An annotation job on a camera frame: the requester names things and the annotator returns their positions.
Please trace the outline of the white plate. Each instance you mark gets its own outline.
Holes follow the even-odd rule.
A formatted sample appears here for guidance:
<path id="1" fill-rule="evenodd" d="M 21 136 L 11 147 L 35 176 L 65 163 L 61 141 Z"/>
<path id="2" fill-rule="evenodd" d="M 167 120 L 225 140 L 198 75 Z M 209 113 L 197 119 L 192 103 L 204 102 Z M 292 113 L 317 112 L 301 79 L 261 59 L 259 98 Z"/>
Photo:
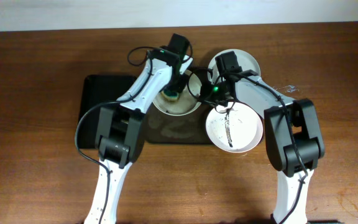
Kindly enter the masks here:
<path id="1" fill-rule="evenodd" d="M 205 128 L 215 146 L 223 151 L 242 153 L 260 143 L 264 127 L 260 116 L 251 107 L 229 103 L 209 112 Z"/>
<path id="2" fill-rule="evenodd" d="M 164 114 L 170 116 L 184 116 L 196 111 L 201 102 L 197 101 L 195 96 L 200 95 L 201 81 L 196 75 L 190 77 L 189 87 L 185 84 L 184 90 L 179 94 L 179 98 L 176 101 L 168 101 L 162 93 L 159 93 L 153 100 L 154 106 Z"/>
<path id="3" fill-rule="evenodd" d="M 237 57 L 237 62 L 239 64 L 239 66 L 242 67 L 243 70 L 253 70 L 258 73 L 258 76 L 261 76 L 261 69 L 259 67 L 259 64 L 251 54 L 249 54 L 246 51 L 239 50 L 239 49 L 226 49 L 226 50 L 223 50 L 223 51 L 220 51 L 219 53 L 217 53 L 209 62 L 208 68 L 213 71 L 212 73 L 208 74 L 208 80 L 211 83 L 214 83 L 219 76 L 215 58 L 217 56 L 220 56 L 221 54 L 225 54 L 228 52 L 235 53 L 235 55 Z"/>

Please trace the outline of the green yellow sponge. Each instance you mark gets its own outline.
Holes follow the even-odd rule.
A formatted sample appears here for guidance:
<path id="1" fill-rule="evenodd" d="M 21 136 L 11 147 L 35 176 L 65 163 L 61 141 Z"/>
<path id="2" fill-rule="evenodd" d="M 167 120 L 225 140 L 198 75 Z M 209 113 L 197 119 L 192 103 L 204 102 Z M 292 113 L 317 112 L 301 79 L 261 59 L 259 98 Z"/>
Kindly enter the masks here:
<path id="1" fill-rule="evenodd" d="M 170 102 L 177 101 L 180 97 L 180 94 L 177 91 L 164 90 L 161 94 L 164 99 Z"/>

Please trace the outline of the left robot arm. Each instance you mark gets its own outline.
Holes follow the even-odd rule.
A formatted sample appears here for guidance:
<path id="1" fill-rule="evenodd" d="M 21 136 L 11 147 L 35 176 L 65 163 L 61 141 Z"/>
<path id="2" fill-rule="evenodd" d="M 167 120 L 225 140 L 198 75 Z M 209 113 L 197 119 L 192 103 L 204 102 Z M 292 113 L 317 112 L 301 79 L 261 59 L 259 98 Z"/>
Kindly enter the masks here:
<path id="1" fill-rule="evenodd" d="M 124 180 L 145 142 L 145 116 L 161 91 L 177 87 L 192 56 L 190 41 L 180 34 L 173 34 L 168 45 L 148 47 L 140 63 L 143 70 L 132 86 L 117 100 L 99 103 L 80 118 L 78 126 L 92 112 L 99 112 L 94 140 L 99 174 L 85 223 L 116 222 Z"/>

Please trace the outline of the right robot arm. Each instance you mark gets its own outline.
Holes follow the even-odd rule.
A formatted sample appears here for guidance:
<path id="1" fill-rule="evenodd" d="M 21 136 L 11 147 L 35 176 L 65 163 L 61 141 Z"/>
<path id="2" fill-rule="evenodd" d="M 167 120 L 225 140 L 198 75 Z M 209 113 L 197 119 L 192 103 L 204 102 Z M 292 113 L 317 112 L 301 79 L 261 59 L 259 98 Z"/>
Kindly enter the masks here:
<path id="1" fill-rule="evenodd" d="M 314 104 L 296 100 L 267 85 L 251 54 L 238 49 L 218 53 L 208 65 L 201 102 L 212 106 L 206 132 L 214 145 L 245 152 L 265 141 L 277 171 L 274 223 L 307 223 L 308 187 L 325 146 Z"/>

